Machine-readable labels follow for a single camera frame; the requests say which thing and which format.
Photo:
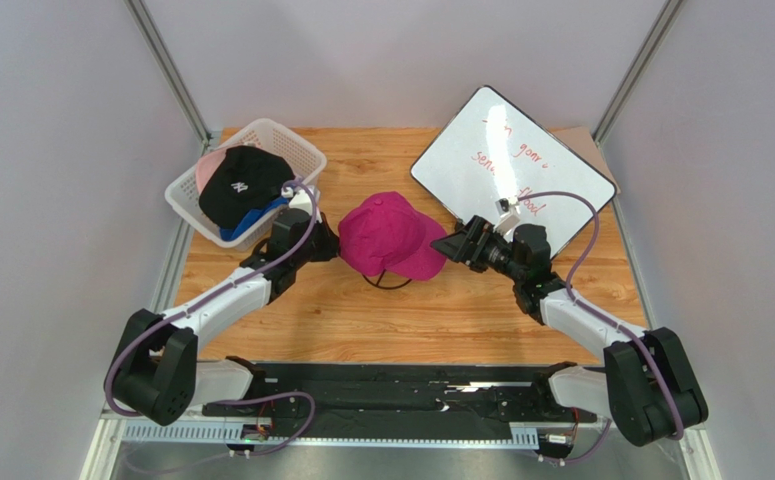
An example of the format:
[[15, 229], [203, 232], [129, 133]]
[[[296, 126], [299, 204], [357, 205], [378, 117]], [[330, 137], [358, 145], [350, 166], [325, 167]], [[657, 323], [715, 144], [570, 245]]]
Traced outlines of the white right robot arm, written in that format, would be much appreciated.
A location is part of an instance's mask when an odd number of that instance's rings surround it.
[[688, 355], [672, 330], [642, 329], [587, 301], [552, 269], [542, 226], [523, 224], [511, 240], [475, 216], [432, 242], [446, 259], [513, 282], [519, 309], [557, 330], [602, 362], [599, 371], [562, 364], [544, 381], [555, 404], [614, 422], [631, 444], [645, 446], [704, 423], [709, 407]]

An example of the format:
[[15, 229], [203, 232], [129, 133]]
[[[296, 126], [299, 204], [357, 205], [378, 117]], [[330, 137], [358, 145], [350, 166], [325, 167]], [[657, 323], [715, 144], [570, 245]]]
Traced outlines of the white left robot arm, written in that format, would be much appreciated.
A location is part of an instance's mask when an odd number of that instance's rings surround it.
[[237, 321], [276, 301], [303, 266], [338, 253], [338, 236], [322, 212], [283, 210], [262, 247], [219, 284], [162, 313], [140, 309], [130, 316], [104, 380], [108, 406], [167, 426], [191, 407], [244, 399], [252, 366], [238, 357], [202, 360], [200, 352]]

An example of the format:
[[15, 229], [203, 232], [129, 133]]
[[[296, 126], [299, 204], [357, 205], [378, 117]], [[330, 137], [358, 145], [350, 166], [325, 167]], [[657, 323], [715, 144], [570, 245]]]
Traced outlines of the magenta baseball cap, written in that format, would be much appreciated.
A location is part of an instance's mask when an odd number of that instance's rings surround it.
[[437, 221], [416, 210], [401, 194], [380, 192], [366, 198], [338, 224], [340, 257], [359, 274], [384, 272], [428, 281], [446, 258], [431, 243], [446, 236]]

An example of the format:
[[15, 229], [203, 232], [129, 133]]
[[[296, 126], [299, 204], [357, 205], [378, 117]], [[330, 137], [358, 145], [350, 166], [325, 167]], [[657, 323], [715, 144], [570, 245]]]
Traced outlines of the black NY baseball cap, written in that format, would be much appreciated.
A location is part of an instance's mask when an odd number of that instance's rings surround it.
[[295, 178], [280, 156], [255, 146], [226, 150], [226, 158], [199, 194], [199, 207], [220, 228], [234, 228], [252, 209], [263, 209], [281, 197], [286, 182]]

